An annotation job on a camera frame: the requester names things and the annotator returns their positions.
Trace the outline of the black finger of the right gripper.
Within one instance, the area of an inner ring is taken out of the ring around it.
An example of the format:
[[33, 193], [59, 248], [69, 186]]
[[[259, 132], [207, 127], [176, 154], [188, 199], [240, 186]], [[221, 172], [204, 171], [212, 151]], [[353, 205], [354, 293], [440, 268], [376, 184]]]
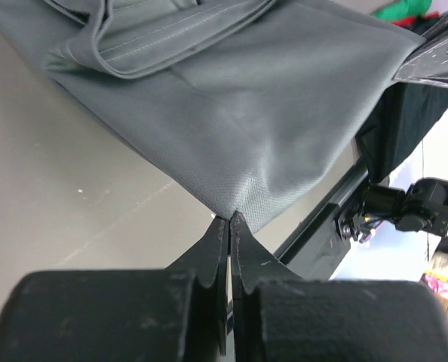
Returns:
[[428, 38], [401, 64], [394, 80], [448, 89], [448, 35]]

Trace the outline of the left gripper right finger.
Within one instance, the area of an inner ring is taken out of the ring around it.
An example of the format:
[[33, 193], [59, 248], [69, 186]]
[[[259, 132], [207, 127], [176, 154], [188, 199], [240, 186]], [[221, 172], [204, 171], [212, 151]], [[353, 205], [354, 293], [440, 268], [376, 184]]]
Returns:
[[230, 222], [235, 360], [448, 361], [448, 320], [422, 284], [307, 281]]

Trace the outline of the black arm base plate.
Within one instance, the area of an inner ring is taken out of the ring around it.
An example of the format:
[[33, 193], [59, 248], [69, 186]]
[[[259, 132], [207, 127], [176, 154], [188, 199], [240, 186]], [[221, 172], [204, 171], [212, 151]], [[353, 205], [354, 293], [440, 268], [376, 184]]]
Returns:
[[274, 256], [306, 280], [329, 279], [351, 248], [351, 226], [368, 186], [360, 161], [324, 196], [296, 227]]

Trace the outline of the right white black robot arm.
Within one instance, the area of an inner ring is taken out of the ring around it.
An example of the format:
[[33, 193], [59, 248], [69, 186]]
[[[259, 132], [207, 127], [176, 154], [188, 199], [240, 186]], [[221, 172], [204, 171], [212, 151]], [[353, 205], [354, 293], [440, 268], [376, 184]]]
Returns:
[[402, 164], [448, 109], [448, 35], [427, 43], [398, 73], [357, 134], [371, 186], [363, 212], [402, 232], [438, 236], [448, 229], [448, 181], [424, 178], [407, 191], [380, 185]]

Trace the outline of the grey t shirt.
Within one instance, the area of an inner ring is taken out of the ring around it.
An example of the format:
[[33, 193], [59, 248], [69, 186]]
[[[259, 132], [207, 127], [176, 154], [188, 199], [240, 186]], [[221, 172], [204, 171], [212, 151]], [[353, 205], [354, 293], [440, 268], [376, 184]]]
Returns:
[[0, 1], [27, 60], [214, 213], [316, 186], [423, 38], [332, 1]]

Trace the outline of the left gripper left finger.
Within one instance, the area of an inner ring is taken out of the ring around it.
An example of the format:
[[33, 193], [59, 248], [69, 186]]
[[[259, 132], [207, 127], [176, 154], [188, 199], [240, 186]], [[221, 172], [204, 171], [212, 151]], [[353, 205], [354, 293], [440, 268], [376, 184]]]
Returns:
[[0, 313], [0, 361], [218, 361], [229, 222], [163, 269], [33, 272]]

